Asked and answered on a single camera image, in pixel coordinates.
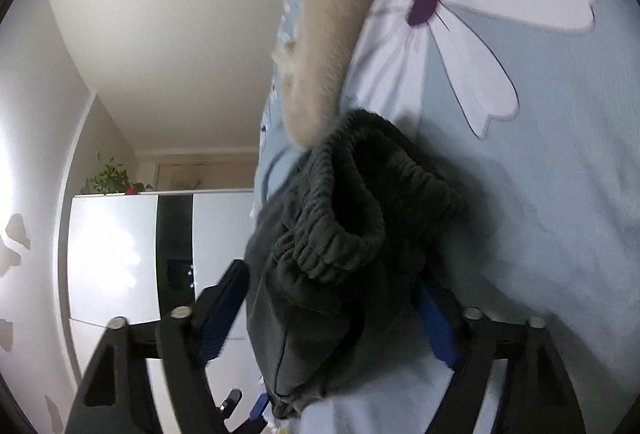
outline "cat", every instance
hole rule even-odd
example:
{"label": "cat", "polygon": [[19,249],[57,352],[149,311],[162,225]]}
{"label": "cat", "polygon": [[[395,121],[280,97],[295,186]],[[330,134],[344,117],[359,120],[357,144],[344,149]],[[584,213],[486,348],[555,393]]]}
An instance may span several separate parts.
{"label": "cat", "polygon": [[296,36],[273,53],[281,71],[284,124],[311,148],[334,119],[360,30],[374,0],[305,0]]}

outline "green plant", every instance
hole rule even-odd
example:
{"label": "green plant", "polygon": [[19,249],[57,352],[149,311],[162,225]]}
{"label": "green plant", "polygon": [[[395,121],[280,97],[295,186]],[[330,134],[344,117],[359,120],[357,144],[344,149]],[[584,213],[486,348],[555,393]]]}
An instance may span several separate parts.
{"label": "green plant", "polygon": [[134,189],[136,192],[153,190],[151,185],[145,186],[143,183],[132,183],[129,181],[127,169],[121,168],[122,164],[113,164],[113,158],[104,166],[104,170],[98,172],[94,177],[88,179],[87,184],[91,184],[99,194],[122,194],[127,189]]}

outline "white cabinet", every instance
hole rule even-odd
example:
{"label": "white cabinet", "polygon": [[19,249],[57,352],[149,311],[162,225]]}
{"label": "white cabinet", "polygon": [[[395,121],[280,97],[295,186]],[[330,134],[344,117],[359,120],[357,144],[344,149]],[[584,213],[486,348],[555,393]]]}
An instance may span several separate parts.
{"label": "white cabinet", "polygon": [[159,320],[156,285],[158,197],[75,197],[71,206],[67,281],[71,318],[106,326]]}
{"label": "white cabinet", "polygon": [[[209,192],[193,198],[193,269],[196,295],[214,286],[234,259],[244,258],[252,231],[252,192]],[[246,338],[244,305],[231,338]]]}
{"label": "white cabinet", "polygon": [[[192,250],[196,296],[217,284],[229,263],[244,257],[251,235],[253,194],[190,192],[193,195]],[[158,198],[172,194],[76,197],[68,243],[71,330],[82,372],[104,326],[114,316],[131,324],[160,318],[156,277]],[[162,363],[148,360],[149,375],[166,434],[179,434]],[[260,394],[260,371],[246,333],[244,306],[222,354],[206,369],[216,404],[239,388],[243,398],[226,422],[230,431],[247,417]]]}

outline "purple flower center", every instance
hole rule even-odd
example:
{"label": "purple flower center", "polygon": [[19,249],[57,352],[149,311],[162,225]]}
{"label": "purple flower center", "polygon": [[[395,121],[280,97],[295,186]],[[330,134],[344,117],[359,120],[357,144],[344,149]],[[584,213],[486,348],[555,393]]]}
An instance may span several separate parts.
{"label": "purple flower center", "polygon": [[426,24],[436,13],[438,0],[415,0],[406,16],[406,23],[412,28]]}

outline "potted plant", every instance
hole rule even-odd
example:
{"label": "potted plant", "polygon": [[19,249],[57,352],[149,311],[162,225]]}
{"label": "potted plant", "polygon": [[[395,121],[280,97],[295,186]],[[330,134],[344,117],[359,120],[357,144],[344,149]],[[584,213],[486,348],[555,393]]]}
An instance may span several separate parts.
{"label": "potted plant", "polygon": [[127,194],[134,195],[140,192],[153,190],[151,185],[145,186],[144,183],[132,183],[129,181],[127,169],[122,168],[122,164],[113,164],[113,158],[104,166],[104,169],[98,172],[94,177],[87,179],[86,189],[93,190],[98,194]]}

